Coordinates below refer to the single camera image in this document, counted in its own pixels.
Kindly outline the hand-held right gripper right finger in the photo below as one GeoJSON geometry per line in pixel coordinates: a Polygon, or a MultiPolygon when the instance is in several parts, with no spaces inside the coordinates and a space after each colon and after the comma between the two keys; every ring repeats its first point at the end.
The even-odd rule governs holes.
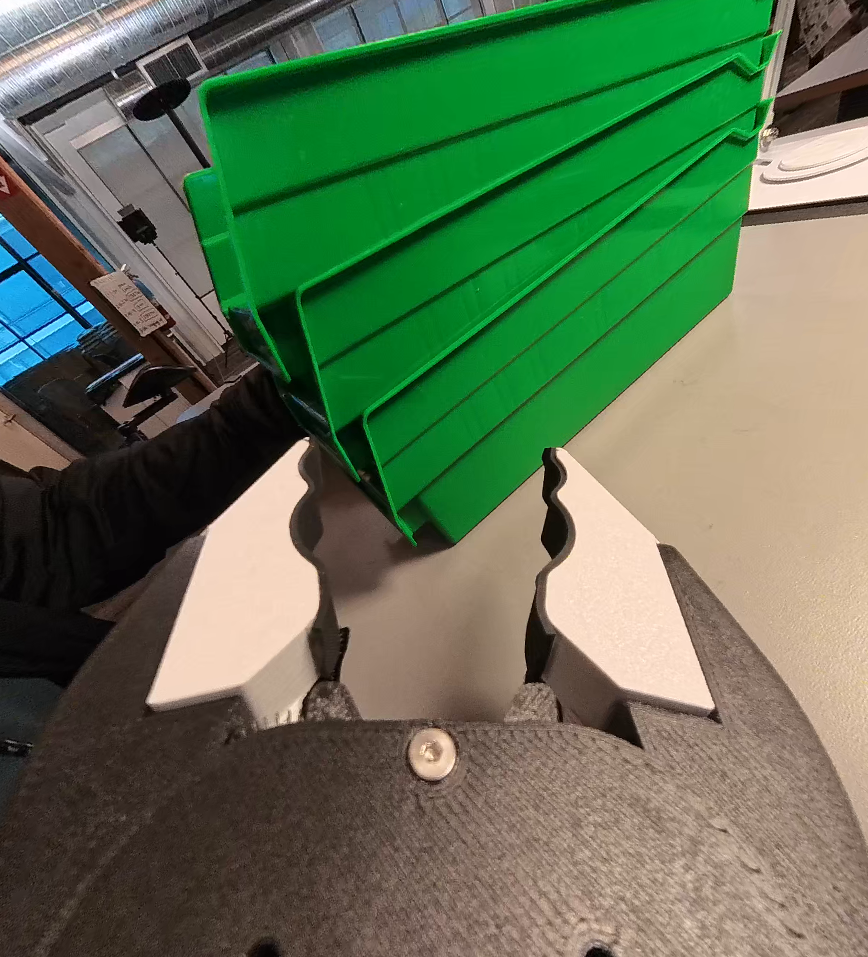
{"type": "Polygon", "coordinates": [[[524,636],[527,682],[580,724],[635,704],[710,720],[716,705],[657,538],[565,449],[543,454],[547,506],[524,636]]]}

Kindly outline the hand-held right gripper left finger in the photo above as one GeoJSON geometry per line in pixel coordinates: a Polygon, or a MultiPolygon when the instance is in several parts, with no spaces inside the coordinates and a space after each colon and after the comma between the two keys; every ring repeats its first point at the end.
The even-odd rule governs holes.
{"type": "Polygon", "coordinates": [[[339,679],[348,629],[316,555],[321,491],[319,450],[302,439],[204,532],[149,710],[236,699],[270,729],[303,721],[339,679]]]}

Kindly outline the green plastic bin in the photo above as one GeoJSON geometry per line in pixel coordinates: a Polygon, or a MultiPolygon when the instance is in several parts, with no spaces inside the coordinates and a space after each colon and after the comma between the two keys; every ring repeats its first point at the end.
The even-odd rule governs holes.
{"type": "Polygon", "coordinates": [[[328,447],[405,507],[584,352],[600,293],[748,172],[778,36],[524,118],[512,161],[302,288],[328,447]],[[579,346],[572,335],[579,334],[579,346]]]}
{"type": "Polygon", "coordinates": [[[364,414],[365,490],[455,544],[730,295],[771,101],[364,414]]]}
{"type": "Polygon", "coordinates": [[[770,2],[547,2],[205,81],[251,305],[285,375],[294,294],[487,185],[524,118],[770,36],[770,2]]]}
{"type": "Polygon", "coordinates": [[[188,208],[221,313],[243,350],[282,382],[285,375],[273,341],[249,301],[227,223],[227,204],[215,171],[207,167],[184,180],[188,208]]]}

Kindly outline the person's left forearm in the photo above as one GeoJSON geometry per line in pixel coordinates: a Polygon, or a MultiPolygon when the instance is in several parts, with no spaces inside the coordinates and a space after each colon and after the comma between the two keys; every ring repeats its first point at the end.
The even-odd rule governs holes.
{"type": "Polygon", "coordinates": [[[0,475],[0,602],[77,613],[143,578],[304,437],[261,366],[200,415],[62,470],[0,475]]]}

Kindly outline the person's black sweater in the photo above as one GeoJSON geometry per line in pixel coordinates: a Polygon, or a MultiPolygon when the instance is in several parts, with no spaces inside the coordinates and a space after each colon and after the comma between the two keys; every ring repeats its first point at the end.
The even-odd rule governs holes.
{"type": "Polygon", "coordinates": [[[0,599],[0,677],[68,687],[114,624],[0,599]]]}

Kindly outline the black swivel chair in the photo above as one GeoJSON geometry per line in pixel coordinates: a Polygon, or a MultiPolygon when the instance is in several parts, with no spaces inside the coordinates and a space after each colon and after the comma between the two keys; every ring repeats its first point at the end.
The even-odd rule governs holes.
{"type": "Polygon", "coordinates": [[[142,425],[157,417],[177,400],[178,386],[194,377],[196,372],[192,365],[146,365],[135,375],[122,401],[122,407],[125,410],[138,406],[143,408],[117,427],[126,444],[134,445],[148,439],[142,431],[142,425]]]}

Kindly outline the paper note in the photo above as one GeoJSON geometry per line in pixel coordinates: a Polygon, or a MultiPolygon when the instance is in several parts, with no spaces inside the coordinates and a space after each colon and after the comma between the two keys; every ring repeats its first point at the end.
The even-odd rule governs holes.
{"type": "Polygon", "coordinates": [[[174,323],[123,270],[102,275],[90,285],[141,338],[168,329],[174,323]]]}

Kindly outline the paned window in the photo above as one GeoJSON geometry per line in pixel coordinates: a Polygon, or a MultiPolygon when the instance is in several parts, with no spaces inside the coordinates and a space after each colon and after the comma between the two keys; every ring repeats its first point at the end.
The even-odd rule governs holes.
{"type": "Polygon", "coordinates": [[[90,384],[140,353],[0,213],[0,388],[36,368],[90,384]]]}

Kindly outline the white and wood document stand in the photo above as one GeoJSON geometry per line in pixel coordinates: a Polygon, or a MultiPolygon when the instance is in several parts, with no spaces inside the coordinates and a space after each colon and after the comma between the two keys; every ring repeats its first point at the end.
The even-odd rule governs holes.
{"type": "Polygon", "coordinates": [[[749,216],[868,203],[868,1],[775,2],[749,216]]]}

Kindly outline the black pole with disc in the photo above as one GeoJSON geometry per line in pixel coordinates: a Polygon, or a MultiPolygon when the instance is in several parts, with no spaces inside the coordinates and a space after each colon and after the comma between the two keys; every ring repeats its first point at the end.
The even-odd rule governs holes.
{"type": "Polygon", "coordinates": [[[193,98],[187,78],[173,78],[146,90],[129,110],[129,129],[154,170],[155,197],[142,209],[152,225],[146,242],[158,250],[197,299],[216,327],[220,341],[231,339],[214,290],[196,226],[187,183],[200,185],[211,160],[203,135],[187,103],[193,98]]]}

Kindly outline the ceiling air vent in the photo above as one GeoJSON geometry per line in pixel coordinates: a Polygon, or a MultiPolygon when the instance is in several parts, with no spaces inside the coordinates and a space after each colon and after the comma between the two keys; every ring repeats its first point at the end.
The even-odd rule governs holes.
{"type": "Polygon", "coordinates": [[[208,68],[188,36],[139,58],[136,69],[151,87],[176,80],[191,81],[208,74],[208,68]]]}

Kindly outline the wooden post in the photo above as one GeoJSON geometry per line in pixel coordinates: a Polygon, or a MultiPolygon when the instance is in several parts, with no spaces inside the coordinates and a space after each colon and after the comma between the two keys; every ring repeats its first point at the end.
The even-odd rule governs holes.
{"type": "Polygon", "coordinates": [[[17,228],[35,250],[44,255],[151,365],[185,365],[181,354],[171,346],[164,333],[159,331],[146,338],[139,337],[91,287],[91,281],[105,275],[105,270],[1,155],[0,171],[9,181],[11,189],[11,196],[0,194],[0,213],[10,224],[17,228]]]}

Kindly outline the silver ceiling duct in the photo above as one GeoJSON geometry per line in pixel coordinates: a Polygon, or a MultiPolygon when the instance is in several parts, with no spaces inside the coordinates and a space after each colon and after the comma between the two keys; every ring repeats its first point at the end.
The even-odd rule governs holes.
{"type": "Polygon", "coordinates": [[[0,1],[0,114],[16,118],[231,19],[281,26],[336,2],[0,1]]]}

